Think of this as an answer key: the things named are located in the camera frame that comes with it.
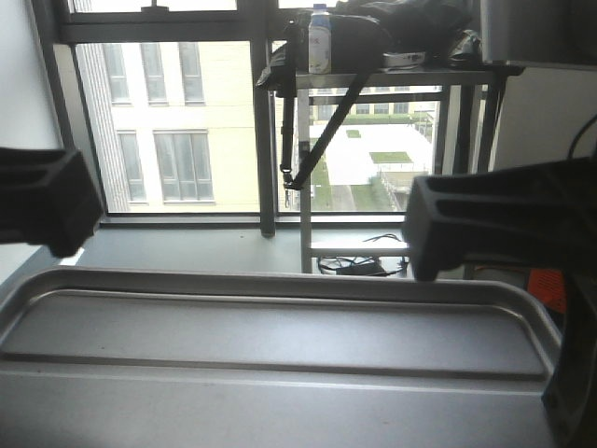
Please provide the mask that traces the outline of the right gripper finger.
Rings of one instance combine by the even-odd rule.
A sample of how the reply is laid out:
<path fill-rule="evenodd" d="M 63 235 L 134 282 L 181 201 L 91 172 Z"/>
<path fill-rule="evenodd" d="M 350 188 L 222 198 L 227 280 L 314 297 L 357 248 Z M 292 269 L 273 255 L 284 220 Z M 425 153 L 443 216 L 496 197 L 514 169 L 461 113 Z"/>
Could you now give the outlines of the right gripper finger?
<path fill-rule="evenodd" d="M 412 181 L 402 226 L 419 281 L 466 262 L 596 274 L 596 162 L 552 161 Z"/>
<path fill-rule="evenodd" d="M 561 350 L 542 395 L 559 447 L 596 445 L 596 280 L 566 273 Z"/>

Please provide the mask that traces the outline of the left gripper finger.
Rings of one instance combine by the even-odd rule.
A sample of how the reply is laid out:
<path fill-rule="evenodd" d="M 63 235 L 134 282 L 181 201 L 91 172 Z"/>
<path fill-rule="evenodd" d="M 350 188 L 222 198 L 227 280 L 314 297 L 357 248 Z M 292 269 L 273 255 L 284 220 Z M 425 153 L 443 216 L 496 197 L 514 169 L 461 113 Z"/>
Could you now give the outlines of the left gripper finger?
<path fill-rule="evenodd" d="M 90 238 L 103 207 L 83 155 L 1 149 L 1 243 L 44 245 L 68 258 Z"/>

